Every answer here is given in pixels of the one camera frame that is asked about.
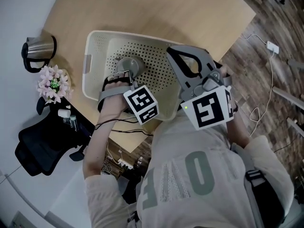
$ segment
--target black cable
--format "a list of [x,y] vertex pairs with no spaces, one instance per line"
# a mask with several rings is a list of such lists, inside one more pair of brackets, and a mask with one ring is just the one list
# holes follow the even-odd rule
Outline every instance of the black cable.
[[274,151],[274,153],[277,152],[277,151],[279,151],[279,150],[287,148],[289,145],[291,145],[297,139],[297,137],[298,137],[298,135],[296,135],[296,137],[290,142],[290,144],[286,145],[285,147],[283,147],[281,149],[278,149],[278,150]]
[[[124,120],[124,119],[111,119],[111,120],[105,121],[103,123],[97,124],[95,126],[95,130],[97,130],[98,128],[100,128],[102,125],[104,125],[106,123],[110,123],[110,122],[126,122],[126,123],[131,123],[131,124],[138,123],[138,121],[131,122],[131,121],[127,121],[127,120]],[[145,134],[147,136],[153,136],[151,134],[145,133],[142,129],[132,129],[132,130],[127,130],[127,131],[120,131],[120,130],[111,130],[111,131],[112,132],[117,132],[117,133],[143,133],[143,134]]]
[[3,183],[10,175],[5,176],[4,180],[3,180],[2,182],[0,182],[0,185],[1,185],[1,183]]
[[136,122],[131,122],[131,121],[127,121],[127,120],[124,120],[124,119],[111,119],[111,120],[105,121],[105,122],[103,122],[103,123],[97,124],[97,125],[95,126],[95,130],[97,130],[98,128],[100,128],[102,125],[107,124],[107,123],[110,123],[110,122],[125,122],[125,123],[130,123],[130,124],[138,123],[138,121],[136,121]]
[[117,132],[117,133],[143,133],[147,136],[153,136],[152,134],[147,134],[145,133],[143,130],[137,130],[137,129],[134,129],[134,130],[128,130],[128,131],[120,131],[120,130],[112,130],[113,132]]

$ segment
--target wooden table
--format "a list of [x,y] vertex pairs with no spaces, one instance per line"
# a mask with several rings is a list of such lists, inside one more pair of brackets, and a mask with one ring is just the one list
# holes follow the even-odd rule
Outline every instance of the wooden table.
[[[97,102],[82,93],[86,38],[92,30],[131,32],[198,46],[207,49],[218,61],[254,16],[243,0],[57,0],[44,30],[58,42],[52,63],[71,74],[74,86],[71,103],[96,124]],[[118,124],[116,129],[130,128]],[[129,152],[145,137],[141,133],[110,135]]]

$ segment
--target backpack strap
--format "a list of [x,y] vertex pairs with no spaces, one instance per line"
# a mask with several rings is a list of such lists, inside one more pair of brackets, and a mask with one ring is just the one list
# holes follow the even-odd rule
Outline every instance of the backpack strap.
[[285,211],[266,176],[254,167],[250,155],[233,143],[231,151],[238,154],[245,165],[245,189],[257,228],[277,228],[285,219]]

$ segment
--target basket handle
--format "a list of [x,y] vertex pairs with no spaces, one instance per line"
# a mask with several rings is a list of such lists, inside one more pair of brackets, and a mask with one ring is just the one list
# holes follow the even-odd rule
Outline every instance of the basket handle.
[[92,62],[92,55],[85,55],[84,59],[84,68],[82,73],[87,74],[91,71],[91,62]]

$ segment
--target gray wrist strap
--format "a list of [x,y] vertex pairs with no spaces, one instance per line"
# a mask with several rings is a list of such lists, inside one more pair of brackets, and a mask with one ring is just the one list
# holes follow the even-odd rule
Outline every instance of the gray wrist strap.
[[120,86],[120,87],[115,87],[115,88],[112,88],[112,89],[107,89],[107,90],[101,91],[99,93],[98,103],[101,102],[106,97],[123,94],[123,93],[125,93],[129,90],[131,90],[131,86]]
[[223,78],[223,81],[224,81],[224,86],[226,87],[232,85],[232,77],[230,75]]

